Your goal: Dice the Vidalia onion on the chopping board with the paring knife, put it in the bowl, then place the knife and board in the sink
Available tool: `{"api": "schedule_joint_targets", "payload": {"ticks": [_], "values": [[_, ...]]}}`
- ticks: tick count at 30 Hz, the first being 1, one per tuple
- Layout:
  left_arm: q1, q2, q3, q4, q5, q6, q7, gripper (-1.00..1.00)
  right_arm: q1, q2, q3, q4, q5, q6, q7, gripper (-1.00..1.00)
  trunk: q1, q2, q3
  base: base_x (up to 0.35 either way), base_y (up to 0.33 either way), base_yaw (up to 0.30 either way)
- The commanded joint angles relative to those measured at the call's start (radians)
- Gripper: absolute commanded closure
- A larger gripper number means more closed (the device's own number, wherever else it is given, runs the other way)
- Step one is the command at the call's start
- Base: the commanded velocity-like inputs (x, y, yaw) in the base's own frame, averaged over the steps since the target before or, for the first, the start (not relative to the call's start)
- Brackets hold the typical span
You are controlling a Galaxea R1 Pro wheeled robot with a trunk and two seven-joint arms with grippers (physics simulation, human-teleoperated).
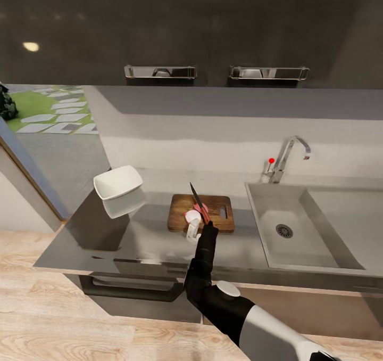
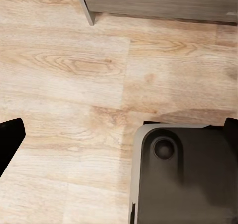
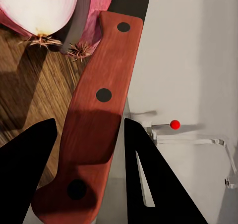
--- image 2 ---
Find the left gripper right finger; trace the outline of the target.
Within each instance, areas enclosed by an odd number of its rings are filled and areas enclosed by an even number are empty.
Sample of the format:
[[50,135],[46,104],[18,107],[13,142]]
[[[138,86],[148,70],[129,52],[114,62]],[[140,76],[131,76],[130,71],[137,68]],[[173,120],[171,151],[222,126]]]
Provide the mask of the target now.
[[238,158],[238,120],[226,118],[222,136]]

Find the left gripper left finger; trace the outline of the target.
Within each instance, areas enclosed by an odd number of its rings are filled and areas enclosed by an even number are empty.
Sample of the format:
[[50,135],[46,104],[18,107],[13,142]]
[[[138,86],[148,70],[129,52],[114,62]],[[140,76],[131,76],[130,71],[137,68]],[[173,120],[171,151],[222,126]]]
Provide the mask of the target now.
[[21,118],[0,123],[0,177],[26,136]]

